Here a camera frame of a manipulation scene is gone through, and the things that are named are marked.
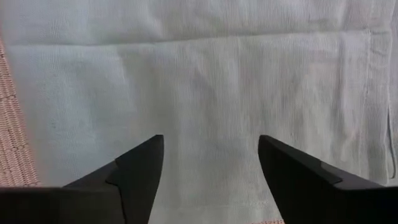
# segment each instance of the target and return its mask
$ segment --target woven texture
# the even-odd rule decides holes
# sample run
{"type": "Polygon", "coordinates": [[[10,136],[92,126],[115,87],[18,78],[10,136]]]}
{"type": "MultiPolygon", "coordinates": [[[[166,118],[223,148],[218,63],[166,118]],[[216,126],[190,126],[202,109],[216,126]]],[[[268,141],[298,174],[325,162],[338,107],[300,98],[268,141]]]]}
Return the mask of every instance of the woven texture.
{"type": "Polygon", "coordinates": [[[1,39],[0,56],[0,186],[36,186],[39,180],[1,39]]]}

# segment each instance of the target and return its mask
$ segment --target white cloth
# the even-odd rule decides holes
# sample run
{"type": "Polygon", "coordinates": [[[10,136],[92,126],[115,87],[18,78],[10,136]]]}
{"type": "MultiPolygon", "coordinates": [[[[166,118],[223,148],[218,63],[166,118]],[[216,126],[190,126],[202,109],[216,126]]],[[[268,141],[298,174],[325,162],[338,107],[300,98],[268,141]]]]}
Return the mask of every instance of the white cloth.
{"type": "Polygon", "coordinates": [[[389,92],[387,96],[389,116],[387,124],[387,160],[388,185],[398,185],[397,153],[398,153],[398,4],[394,8],[391,21],[392,28],[392,52],[390,61],[389,92]]]}
{"type": "Polygon", "coordinates": [[[386,184],[394,4],[3,0],[40,178],[66,184],[164,134],[151,223],[274,220],[268,134],[386,184]]]}

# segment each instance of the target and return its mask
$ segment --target beige mesh surface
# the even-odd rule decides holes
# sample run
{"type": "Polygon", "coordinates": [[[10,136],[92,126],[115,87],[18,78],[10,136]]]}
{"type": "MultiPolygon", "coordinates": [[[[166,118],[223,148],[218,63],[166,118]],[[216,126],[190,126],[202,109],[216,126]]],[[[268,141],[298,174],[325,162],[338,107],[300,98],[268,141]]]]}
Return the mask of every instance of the beige mesh surface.
{"type": "Polygon", "coordinates": [[[39,180],[0,39],[0,186],[35,185],[39,180]]]}

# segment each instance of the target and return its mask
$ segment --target black plastic object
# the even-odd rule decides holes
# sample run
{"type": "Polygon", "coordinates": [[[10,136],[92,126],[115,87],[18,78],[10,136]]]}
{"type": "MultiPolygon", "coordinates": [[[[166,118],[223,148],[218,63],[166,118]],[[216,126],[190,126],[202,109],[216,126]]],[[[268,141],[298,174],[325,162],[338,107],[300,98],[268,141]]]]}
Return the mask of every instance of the black plastic object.
{"type": "Polygon", "coordinates": [[[65,187],[0,189],[0,223],[147,224],[163,156],[154,136],[65,187]]]}
{"type": "Polygon", "coordinates": [[[262,171],[286,224],[398,223],[398,188],[328,165],[270,136],[259,140],[262,171]]]}

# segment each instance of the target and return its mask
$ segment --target pink woven fabric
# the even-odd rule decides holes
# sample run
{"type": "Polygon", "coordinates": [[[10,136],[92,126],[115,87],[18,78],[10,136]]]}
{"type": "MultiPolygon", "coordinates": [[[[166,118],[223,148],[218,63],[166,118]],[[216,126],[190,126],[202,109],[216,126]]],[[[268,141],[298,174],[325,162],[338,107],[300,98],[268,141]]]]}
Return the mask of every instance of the pink woven fabric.
{"type": "Polygon", "coordinates": [[[24,118],[0,39],[0,187],[39,184],[24,118]]]}

